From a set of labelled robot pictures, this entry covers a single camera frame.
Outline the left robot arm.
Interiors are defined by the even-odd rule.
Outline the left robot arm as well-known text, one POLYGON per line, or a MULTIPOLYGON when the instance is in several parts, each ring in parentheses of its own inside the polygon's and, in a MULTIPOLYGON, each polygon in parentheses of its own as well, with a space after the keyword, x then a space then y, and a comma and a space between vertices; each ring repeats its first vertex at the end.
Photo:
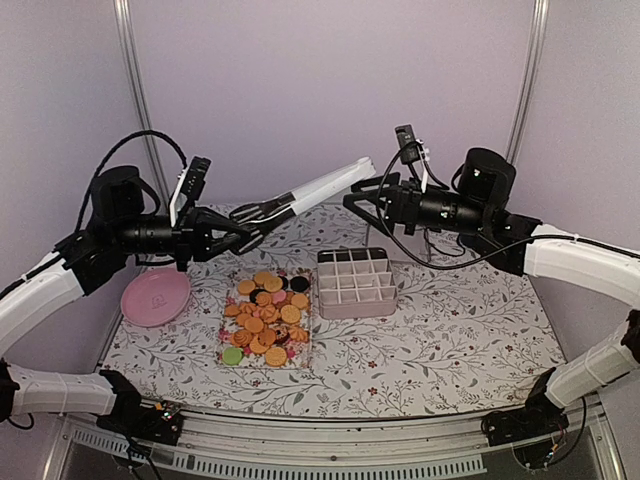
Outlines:
MULTIPOLYGON (((1 349, 7 351, 51 314, 104 286, 129 257, 164 255, 179 270, 192 261, 205 262, 226 251, 250 249, 260 231, 247 222, 196 206, 210 160, 196 157, 184 170, 174 192, 177 206, 169 214, 145 210, 144 199, 159 200, 137 167, 97 167, 74 232, 55 245, 32 270, 1 293, 1 349)), ((89 413, 102 428, 138 434, 165 421, 144 407, 137 389, 119 372, 102 370, 73 377, 21 370, 1 364, 1 418, 22 414, 89 413)))

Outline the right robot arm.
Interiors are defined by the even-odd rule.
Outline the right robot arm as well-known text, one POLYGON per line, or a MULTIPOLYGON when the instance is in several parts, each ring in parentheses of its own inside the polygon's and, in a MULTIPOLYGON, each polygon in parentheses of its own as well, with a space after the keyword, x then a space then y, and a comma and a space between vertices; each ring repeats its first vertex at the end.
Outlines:
POLYGON ((494 411, 481 429, 492 446, 564 430, 565 408, 639 367, 639 254, 539 219, 512 214, 506 204, 516 170, 494 151, 466 154, 450 186, 387 168, 377 175, 370 158, 354 163, 344 206, 389 238, 402 225, 457 232, 494 268, 514 275, 563 281, 617 299, 630 313, 605 340, 578 358, 542 373, 523 407, 494 411))

